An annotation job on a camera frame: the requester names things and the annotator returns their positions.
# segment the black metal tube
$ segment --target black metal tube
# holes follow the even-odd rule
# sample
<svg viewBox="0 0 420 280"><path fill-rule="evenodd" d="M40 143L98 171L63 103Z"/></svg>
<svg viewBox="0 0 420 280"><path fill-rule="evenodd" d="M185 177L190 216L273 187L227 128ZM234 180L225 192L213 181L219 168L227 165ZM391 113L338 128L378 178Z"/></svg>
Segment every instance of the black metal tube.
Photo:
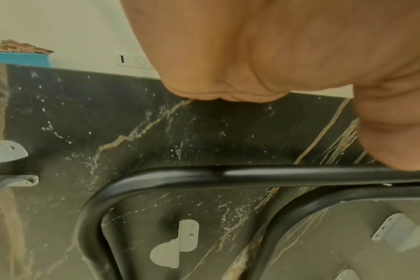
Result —
<svg viewBox="0 0 420 280"><path fill-rule="evenodd" d="M260 280L276 244L297 223L328 207L363 200L420 199L420 185L321 187L288 203L268 224L261 246L246 271L246 280Z"/></svg>
<svg viewBox="0 0 420 280"><path fill-rule="evenodd" d="M101 230L110 208L122 200L166 189L265 188L323 185L370 185L420 182L419 172L375 166L181 167L142 171L94 194L79 215L76 234L81 252L101 280L123 280Z"/></svg>

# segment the hand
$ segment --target hand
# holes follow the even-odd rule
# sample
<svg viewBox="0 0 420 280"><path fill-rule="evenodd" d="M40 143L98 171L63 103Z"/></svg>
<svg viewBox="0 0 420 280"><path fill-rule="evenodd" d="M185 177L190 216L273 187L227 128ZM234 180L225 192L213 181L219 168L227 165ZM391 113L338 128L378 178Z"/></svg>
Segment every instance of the hand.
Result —
<svg viewBox="0 0 420 280"><path fill-rule="evenodd" d="M269 102L354 85L358 138L420 169L420 0L122 0L173 93Z"/></svg>

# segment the electrical outlet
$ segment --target electrical outlet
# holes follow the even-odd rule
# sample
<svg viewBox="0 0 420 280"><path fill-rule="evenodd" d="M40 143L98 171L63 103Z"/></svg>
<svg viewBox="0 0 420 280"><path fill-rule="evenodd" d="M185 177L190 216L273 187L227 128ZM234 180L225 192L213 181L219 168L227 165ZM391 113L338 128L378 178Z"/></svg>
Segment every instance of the electrical outlet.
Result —
<svg viewBox="0 0 420 280"><path fill-rule="evenodd" d="M115 52L115 57L118 66L154 70L146 57L120 52Z"/></svg>

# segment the black metal frame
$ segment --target black metal frame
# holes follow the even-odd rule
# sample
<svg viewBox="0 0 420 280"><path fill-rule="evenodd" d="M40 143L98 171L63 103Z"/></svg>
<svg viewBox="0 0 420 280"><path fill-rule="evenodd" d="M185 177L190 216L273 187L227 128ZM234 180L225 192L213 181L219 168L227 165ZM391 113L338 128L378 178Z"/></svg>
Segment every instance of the black metal frame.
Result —
<svg viewBox="0 0 420 280"><path fill-rule="evenodd" d="M324 186L288 203L267 225L261 248L246 272L248 280L259 280L279 239L315 212L357 200L420 199L418 184L376 185L383 183L420 183L420 171L376 166L181 167L142 171L103 187L90 198L77 221L78 245L100 280L130 280L121 274L101 229L104 215L126 198L166 189Z"/></svg>

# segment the black marble surface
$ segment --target black marble surface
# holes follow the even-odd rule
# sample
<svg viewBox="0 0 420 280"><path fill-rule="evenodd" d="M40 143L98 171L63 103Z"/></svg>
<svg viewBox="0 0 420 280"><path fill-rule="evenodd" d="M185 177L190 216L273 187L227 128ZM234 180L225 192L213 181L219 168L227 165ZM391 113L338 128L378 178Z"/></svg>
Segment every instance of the black marble surface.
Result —
<svg viewBox="0 0 420 280"><path fill-rule="evenodd" d="M18 66L7 72L4 138L30 154L16 170L41 181L12 191L22 240L2 242L0 233L0 279L93 280L73 236L78 212L107 182L136 170L372 161L356 140L352 101L341 98L201 102L176 97L157 80ZM135 279L235 280L255 233L307 189L271 198L271 189L152 193L112 209L103 229L116 257L134 263ZM314 215L283 238L264 279L334 279L353 267L363 280L419 280L420 247L400 254L371 241L399 211L420 224L420 202L356 203ZM12 227L1 212L0 228ZM200 223L198 248L181 254L179 269L155 265L151 249L176 238L182 219ZM21 253L12 253L16 247Z"/></svg>

